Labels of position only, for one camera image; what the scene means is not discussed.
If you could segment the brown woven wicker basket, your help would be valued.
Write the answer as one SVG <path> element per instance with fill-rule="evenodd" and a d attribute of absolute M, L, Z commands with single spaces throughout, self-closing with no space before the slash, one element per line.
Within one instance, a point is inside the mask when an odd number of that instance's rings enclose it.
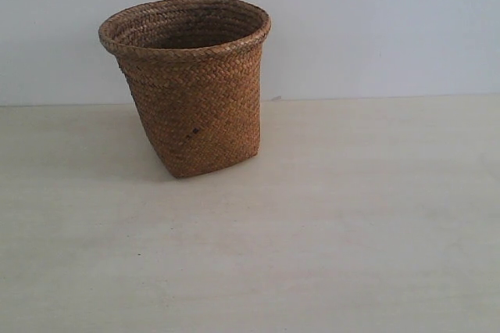
<path fill-rule="evenodd" d="M 176 178 L 259 152 L 270 15 L 242 0 L 161 0 L 105 20 L 98 37 L 126 78 L 155 153 Z"/>

